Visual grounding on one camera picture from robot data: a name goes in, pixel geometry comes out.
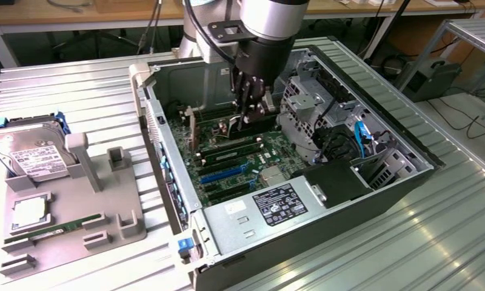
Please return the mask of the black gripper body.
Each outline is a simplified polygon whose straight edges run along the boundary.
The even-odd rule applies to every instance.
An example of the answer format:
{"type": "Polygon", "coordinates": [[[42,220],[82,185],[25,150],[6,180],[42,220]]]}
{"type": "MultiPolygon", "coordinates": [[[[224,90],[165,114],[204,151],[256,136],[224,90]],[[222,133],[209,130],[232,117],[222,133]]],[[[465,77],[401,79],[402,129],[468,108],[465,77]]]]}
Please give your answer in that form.
{"type": "Polygon", "coordinates": [[[280,41],[256,38],[238,42],[233,83],[238,76],[244,76],[246,79],[254,77],[262,81],[265,87],[270,87],[284,71],[293,44],[293,37],[280,41]]]}

